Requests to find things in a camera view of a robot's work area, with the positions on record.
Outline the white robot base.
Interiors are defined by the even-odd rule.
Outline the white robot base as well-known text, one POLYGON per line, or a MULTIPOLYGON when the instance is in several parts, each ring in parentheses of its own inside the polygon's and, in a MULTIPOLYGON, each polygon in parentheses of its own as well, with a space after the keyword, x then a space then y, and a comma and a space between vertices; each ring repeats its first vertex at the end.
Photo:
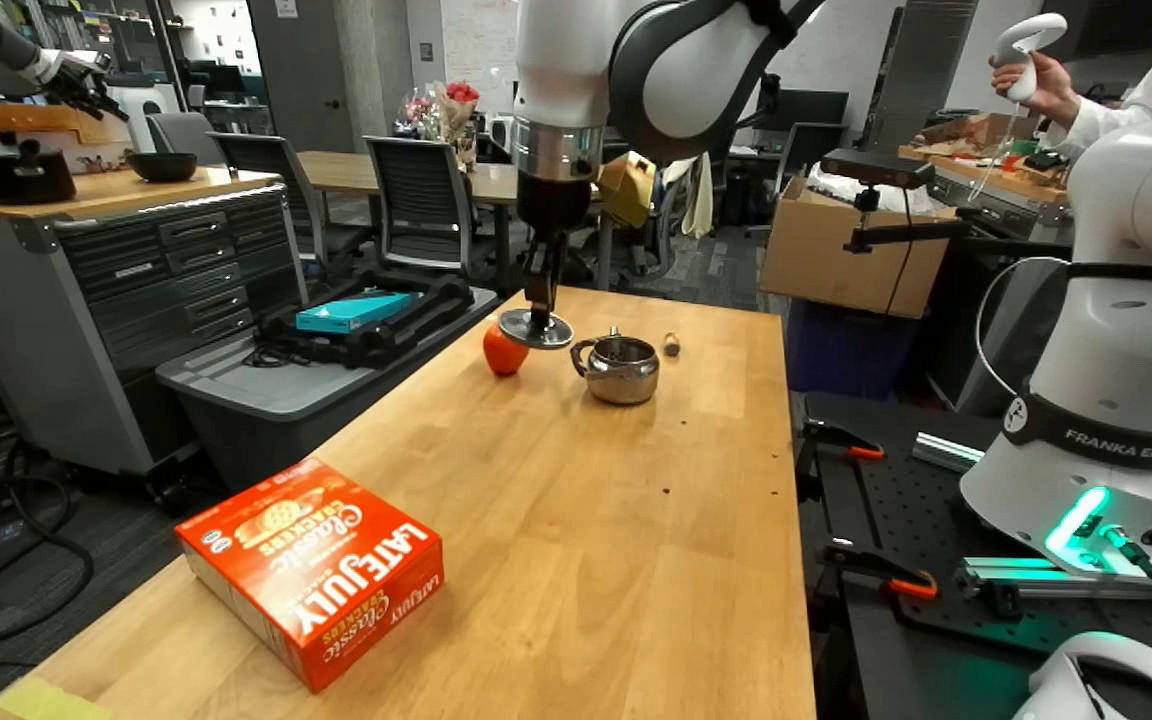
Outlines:
POLYGON ((1071 162, 1067 288, 1029 391, 962 472, 962 504, 994 532, 1089 575, 1152 558, 1152 115, 1071 162))

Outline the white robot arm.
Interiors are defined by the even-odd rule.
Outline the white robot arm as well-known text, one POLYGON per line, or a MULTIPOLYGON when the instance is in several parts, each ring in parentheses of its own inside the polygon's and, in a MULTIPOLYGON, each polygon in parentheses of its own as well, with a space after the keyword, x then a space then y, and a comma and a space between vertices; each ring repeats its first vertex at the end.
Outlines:
POLYGON ((651 162, 722 150, 766 65, 826 0, 519 0, 516 210, 530 231, 513 341, 563 346, 566 231, 592 210, 604 138, 651 162))

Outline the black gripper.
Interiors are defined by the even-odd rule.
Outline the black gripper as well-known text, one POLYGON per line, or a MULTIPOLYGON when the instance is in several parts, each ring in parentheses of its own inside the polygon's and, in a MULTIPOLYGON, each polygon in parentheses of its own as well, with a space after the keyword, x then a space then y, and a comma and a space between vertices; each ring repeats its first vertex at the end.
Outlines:
POLYGON ((526 327, 553 332, 561 291, 561 250, 571 229, 588 218, 588 181, 540 181, 524 176, 516 189, 519 218, 530 229, 530 260, 524 274, 526 327))

